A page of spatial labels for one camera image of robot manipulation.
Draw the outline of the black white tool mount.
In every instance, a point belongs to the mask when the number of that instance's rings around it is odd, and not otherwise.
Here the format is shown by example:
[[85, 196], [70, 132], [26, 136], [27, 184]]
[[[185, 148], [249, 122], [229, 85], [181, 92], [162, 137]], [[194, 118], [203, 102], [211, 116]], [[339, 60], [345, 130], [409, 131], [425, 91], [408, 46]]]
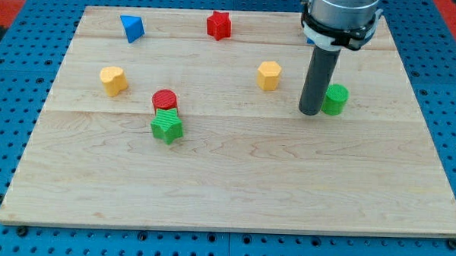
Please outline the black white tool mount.
[[309, 13], [305, 5], [301, 13], [301, 25], [306, 38], [318, 48], [327, 51], [339, 51], [341, 48], [357, 51], [373, 38], [383, 10], [377, 9], [364, 27], [352, 30], [339, 30], [320, 24]]

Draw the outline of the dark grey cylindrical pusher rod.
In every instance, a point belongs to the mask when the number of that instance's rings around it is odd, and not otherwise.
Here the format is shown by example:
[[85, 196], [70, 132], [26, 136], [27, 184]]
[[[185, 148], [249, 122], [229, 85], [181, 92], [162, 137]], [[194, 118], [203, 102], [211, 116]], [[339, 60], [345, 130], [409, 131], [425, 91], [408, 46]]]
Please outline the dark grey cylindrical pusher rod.
[[299, 98], [299, 111], [303, 114], [316, 115], [320, 112], [339, 55], [339, 50], [314, 48]]

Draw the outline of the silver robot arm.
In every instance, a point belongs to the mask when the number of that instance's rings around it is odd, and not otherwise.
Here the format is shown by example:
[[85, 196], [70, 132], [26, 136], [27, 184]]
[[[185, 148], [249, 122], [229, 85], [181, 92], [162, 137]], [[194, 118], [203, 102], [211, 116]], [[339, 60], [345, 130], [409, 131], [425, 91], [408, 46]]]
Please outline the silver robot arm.
[[300, 0], [303, 34], [315, 47], [304, 80], [299, 111], [320, 112], [340, 51], [361, 50], [376, 32], [380, 0]]

